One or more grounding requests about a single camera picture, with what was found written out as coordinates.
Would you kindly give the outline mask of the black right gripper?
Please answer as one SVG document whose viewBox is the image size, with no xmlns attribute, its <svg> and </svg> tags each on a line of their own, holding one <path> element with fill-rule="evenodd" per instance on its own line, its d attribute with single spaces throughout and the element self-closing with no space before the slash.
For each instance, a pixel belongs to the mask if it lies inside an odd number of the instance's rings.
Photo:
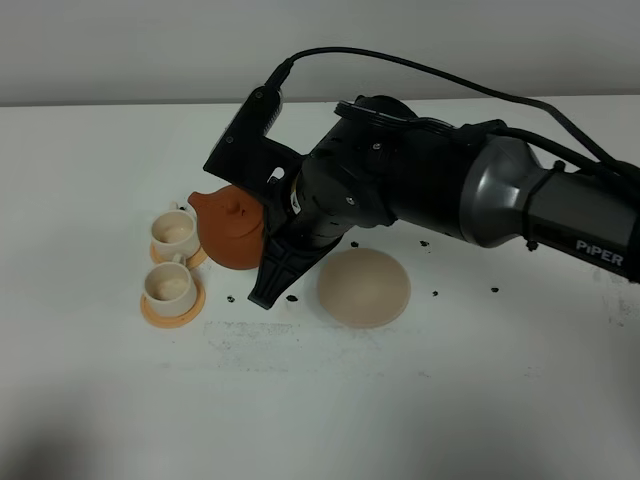
<svg viewBox="0 0 640 480">
<path fill-rule="evenodd" d="M 391 207 L 398 174 L 393 151 L 303 156 L 291 149 L 271 149 L 268 158 L 285 175 L 269 188 L 263 251 L 248 295 L 263 309 L 272 308 L 348 230 L 390 226 L 398 219 Z"/>
</svg>

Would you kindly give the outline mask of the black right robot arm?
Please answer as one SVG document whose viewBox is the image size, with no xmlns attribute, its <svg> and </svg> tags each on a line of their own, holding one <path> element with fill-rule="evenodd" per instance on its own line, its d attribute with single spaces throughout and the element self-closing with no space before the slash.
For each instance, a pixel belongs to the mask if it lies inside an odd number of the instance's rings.
<svg viewBox="0 0 640 480">
<path fill-rule="evenodd" d="M 523 238 L 639 278 L 639 171 L 500 120 L 453 126 L 384 96 L 336 108 L 305 155 L 249 133 L 265 206 L 253 303 L 270 308 L 353 227 L 405 221 L 483 248 Z"/>
</svg>

